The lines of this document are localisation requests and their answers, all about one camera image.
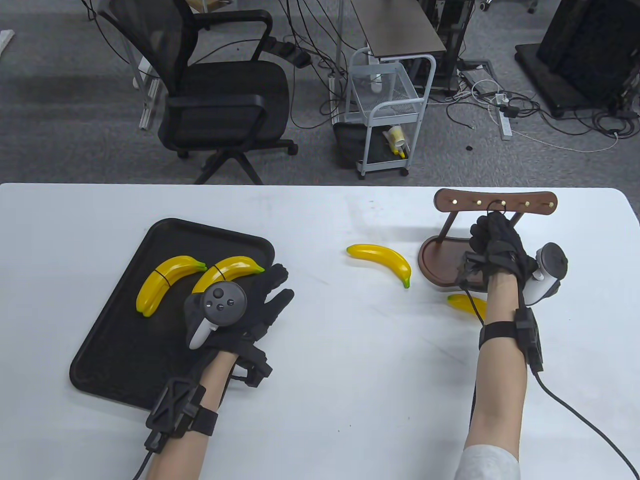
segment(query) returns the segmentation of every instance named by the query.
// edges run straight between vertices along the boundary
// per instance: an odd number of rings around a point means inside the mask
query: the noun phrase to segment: forearm
[[[211,362],[200,383],[207,389],[202,406],[218,411],[227,378],[237,360],[237,355],[220,352]],[[171,438],[162,453],[156,455],[149,468],[147,480],[197,480],[207,452],[209,437],[188,431],[182,438]]]
[[[493,275],[488,294],[485,323],[513,321],[518,308],[516,278],[507,273]],[[518,458],[527,364],[516,340],[495,338],[483,344],[476,390],[476,408],[465,447],[496,445]]]

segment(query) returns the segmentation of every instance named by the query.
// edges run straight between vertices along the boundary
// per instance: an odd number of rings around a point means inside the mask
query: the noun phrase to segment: black glove
[[[469,245],[478,254],[484,255],[482,268],[484,281],[498,270],[506,270],[518,278],[520,288],[538,269],[538,263],[527,255],[518,232],[501,212],[494,211],[478,218],[471,226]]]
[[[200,361],[192,368],[191,377],[200,380],[204,369],[213,361],[219,351],[228,351],[238,355],[237,364],[248,372],[247,385],[256,387],[263,377],[271,373],[266,363],[266,355],[253,343],[265,336],[281,311],[291,302],[293,290],[284,289],[273,299],[264,303],[267,295],[282,285],[289,272],[281,264],[275,264],[257,275],[247,292],[247,307],[244,315],[230,326],[221,326],[211,332],[199,350],[204,351]]]

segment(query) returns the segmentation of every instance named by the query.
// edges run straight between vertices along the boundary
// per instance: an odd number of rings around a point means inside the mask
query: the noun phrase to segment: wrist
[[[485,323],[513,321],[518,308],[518,279],[499,271],[489,278]]]
[[[237,358],[235,353],[221,351],[204,370],[200,378],[200,384],[207,390],[202,398],[203,407],[214,412],[218,411],[227,379]]]

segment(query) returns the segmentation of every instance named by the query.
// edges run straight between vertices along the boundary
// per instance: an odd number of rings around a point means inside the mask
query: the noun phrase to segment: chair armrest
[[[273,28],[273,19],[271,14],[266,10],[238,10],[234,12],[209,12],[196,13],[194,15],[198,29],[203,29],[212,25],[231,22],[262,22],[265,25],[264,33],[260,39],[260,43],[255,49],[252,61],[258,60],[267,38],[271,34]]]
[[[166,106],[170,109],[213,108],[213,107],[258,107],[266,111],[261,95],[206,95],[203,97],[169,97]]]
[[[193,16],[196,19],[196,25],[200,29],[229,22],[263,22],[269,29],[273,25],[271,14],[266,10],[194,13]]]

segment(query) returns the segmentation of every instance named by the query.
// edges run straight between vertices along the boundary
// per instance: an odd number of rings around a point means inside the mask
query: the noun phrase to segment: banana
[[[369,260],[390,268],[402,280],[404,288],[409,288],[411,266],[399,253],[380,245],[351,245],[347,253],[355,259]]]
[[[447,297],[447,302],[450,307],[455,308],[456,310],[461,310],[462,312],[472,315],[476,314],[469,297],[465,294],[456,293],[455,295],[449,295]],[[474,303],[476,304],[476,308],[478,309],[480,316],[483,319],[486,319],[486,302],[481,298],[474,297]]]
[[[136,310],[145,317],[150,317],[171,285],[185,276],[203,271],[207,271],[207,266],[187,255],[180,255],[162,262],[149,274],[138,292]]]
[[[229,257],[220,260],[213,268],[200,277],[191,293],[203,293],[212,284],[226,280],[231,282],[241,276],[262,273],[264,268],[249,257]]]

